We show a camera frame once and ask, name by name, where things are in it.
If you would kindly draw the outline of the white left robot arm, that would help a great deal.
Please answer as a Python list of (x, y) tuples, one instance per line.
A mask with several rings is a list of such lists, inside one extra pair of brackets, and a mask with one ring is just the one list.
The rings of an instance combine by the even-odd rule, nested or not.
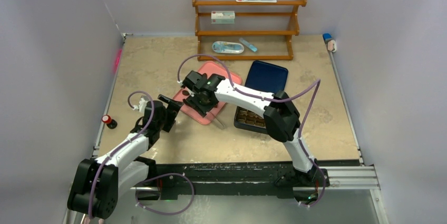
[(145, 187), (157, 181), (156, 162), (143, 158), (159, 139), (160, 132), (169, 132), (183, 106), (164, 95), (153, 100), (141, 92), (133, 110), (143, 114), (128, 136), (115, 148), (96, 159), (84, 159), (77, 167), (67, 200), (67, 208), (90, 218), (107, 219), (118, 199), (132, 186)]

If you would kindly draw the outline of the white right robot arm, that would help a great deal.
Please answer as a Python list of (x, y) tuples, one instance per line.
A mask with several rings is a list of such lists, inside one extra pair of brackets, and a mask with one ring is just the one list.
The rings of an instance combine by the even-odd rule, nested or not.
[(256, 91), (219, 74), (210, 76), (190, 71), (179, 85), (189, 95), (185, 105), (205, 117), (218, 103), (228, 103), (246, 109), (263, 118), (267, 134), (281, 142), (291, 157), (297, 181), (307, 186), (316, 180), (315, 159), (301, 139), (304, 120), (286, 92)]

